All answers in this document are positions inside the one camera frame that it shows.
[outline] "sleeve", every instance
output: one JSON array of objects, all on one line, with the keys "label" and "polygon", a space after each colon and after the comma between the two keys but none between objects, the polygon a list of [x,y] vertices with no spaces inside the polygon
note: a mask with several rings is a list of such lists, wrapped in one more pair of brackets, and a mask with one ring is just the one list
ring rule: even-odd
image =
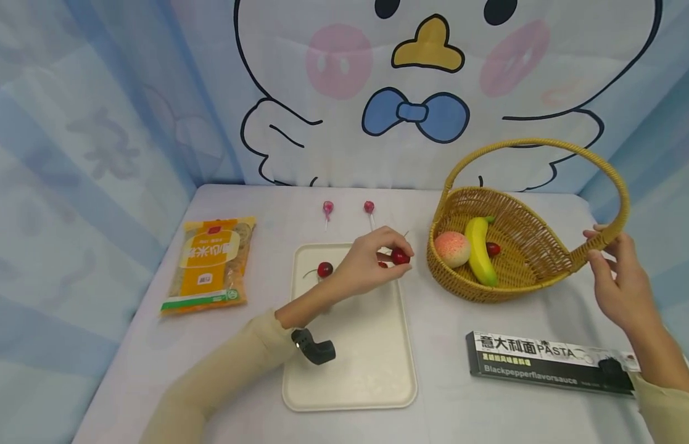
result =
[{"label": "sleeve", "polygon": [[689,443],[689,393],[653,385],[630,373],[635,398],[656,444]]},{"label": "sleeve", "polygon": [[292,331],[280,326],[273,310],[251,319],[167,389],[140,444],[200,443],[219,406],[294,354]]}]

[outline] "cartoon eye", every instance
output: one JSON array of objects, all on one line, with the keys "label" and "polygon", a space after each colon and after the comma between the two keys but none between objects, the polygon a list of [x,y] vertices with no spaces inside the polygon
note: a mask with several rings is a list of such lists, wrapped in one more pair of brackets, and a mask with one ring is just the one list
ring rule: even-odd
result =
[{"label": "cartoon eye", "polygon": [[401,0],[376,0],[374,3],[374,10],[376,11],[376,15],[379,16],[379,19],[387,19],[391,15],[396,14],[396,10],[400,4]]},{"label": "cartoon eye", "polygon": [[516,9],[517,0],[487,0],[484,9],[485,22],[497,27],[507,22]]}]

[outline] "pink lollipop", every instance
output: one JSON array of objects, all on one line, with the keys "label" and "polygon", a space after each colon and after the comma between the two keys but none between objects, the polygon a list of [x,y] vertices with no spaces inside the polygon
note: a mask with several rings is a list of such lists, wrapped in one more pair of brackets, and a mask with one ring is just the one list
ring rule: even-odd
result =
[{"label": "pink lollipop", "polygon": [[325,200],[322,204],[322,211],[324,211],[324,230],[327,231],[327,224],[329,224],[329,215],[332,214],[334,210],[334,203],[329,200]]},{"label": "pink lollipop", "polygon": [[374,221],[374,202],[370,200],[364,202],[364,211],[369,215],[369,226],[371,230],[374,231],[376,226],[376,221]]}]

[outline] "snack bag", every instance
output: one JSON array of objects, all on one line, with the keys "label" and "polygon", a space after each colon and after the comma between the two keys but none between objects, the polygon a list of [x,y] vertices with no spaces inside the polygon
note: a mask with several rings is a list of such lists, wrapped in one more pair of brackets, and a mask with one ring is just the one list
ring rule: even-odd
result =
[{"label": "snack bag", "polygon": [[243,275],[255,218],[187,221],[162,314],[245,304]]}]

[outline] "black box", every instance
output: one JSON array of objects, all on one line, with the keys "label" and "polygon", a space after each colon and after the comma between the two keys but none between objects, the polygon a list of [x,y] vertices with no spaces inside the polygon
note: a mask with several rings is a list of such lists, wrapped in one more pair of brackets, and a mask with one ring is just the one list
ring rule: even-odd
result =
[{"label": "black box", "polygon": [[470,373],[567,389],[632,394],[629,371],[640,371],[631,352],[470,332]]}]

